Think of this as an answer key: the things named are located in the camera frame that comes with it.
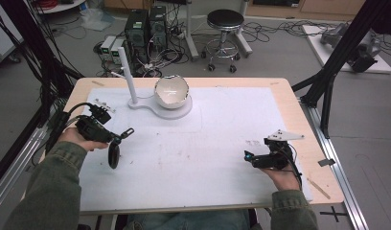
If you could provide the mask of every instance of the green jacket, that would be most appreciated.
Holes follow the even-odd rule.
[[[4,229],[77,229],[79,173],[86,154],[79,145],[56,143],[34,170],[25,198],[12,211]],[[317,229],[315,214],[300,191],[273,194],[271,226],[282,230]]]

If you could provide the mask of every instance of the white bowl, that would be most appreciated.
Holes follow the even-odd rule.
[[[169,109],[183,106],[189,95],[189,85],[180,76],[161,78],[154,86],[154,98],[161,106]]]

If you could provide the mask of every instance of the stool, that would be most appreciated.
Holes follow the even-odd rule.
[[[206,58],[207,52],[211,55],[208,70],[214,71],[216,66],[213,64],[214,58],[231,58],[229,71],[235,73],[237,68],[234,65],[234,60],[241,58],[238,53],[237,45],[226,39],[226,35],[236,31],[242,26],[242,14],[231,10],[216,10],[208,13],[207,23],[211,28],[221,31],[220,39],[214,39],[207,43],[201,52],[201,57]]]

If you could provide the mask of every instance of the floor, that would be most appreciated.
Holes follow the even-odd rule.
[[[107,35],[119,34],[125,21],[116,19],[110,28],[103,32],[85,30],[77,11],[59,13],[49,18],[52,28],[59,32],[56,37],[59,49],[71,63],[87,77],[102,73],[101,62],[93,53],[93,47]],[[213,33],[202,22],[195,34]],[[283,21],[268,18],[246,18],[246,22],[277,28]],[[246,77],[246,78],[285,78],[291,85],[316,74],[321,65],[311,46],[303,36],[295,36],[284,31],[259,35],[260,40],[250,42],[253,54],[236,62],[238,71],[229,72],[226,61],[219,61],[214,72],[208,71],[207,60],[187,61],[161,69],[163,75],[183,77]],[[249,41],[255,38],[245,34]],[[194,36],[196,47],[201,51],[210,38]],[[391,36],[386,40],[391,43]],[[391,66],[391,56],[380,53]],[[296,92],[302,96],[307,89]],[[0,64],[0,160],[11,147],[17,135],[39,107],[39,83],[33,77],[25,61]],[[355,193],[359,207],[370,229],[391,229],[391,74],[355,74],[340,72],[335,80],[333,103],[330,118],[330,135],[338,153],[342,167]],[[29,172],[24,172],[0,205],[0,229],[5,219],[22,196]],[[341,216],[321,215],[331,212],[329,205],[315,206],[320,229],[353,229],[342,204],[335,204],[334,210]],[[264,229],[269,229],[269,217],[262,212],[260,221]],[[94,229],[97,217],[81,217]]]

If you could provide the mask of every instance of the person's right hand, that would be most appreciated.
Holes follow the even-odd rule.
[[[85,140],[77,130],[76,127],[68,127],[64,130],[64,132],[58,137],[58,142],[66,141],[75,143],[85,150],[90,151],[94,149],[105,149],[108,147],[107,143],[95,142],[95,141],[87,141]]]
[[[283,190],[300,190],[300,185],[291,165],[287,165],[282,170],[277,169],[261,169],[274,182],[274,185],[279,191]]]

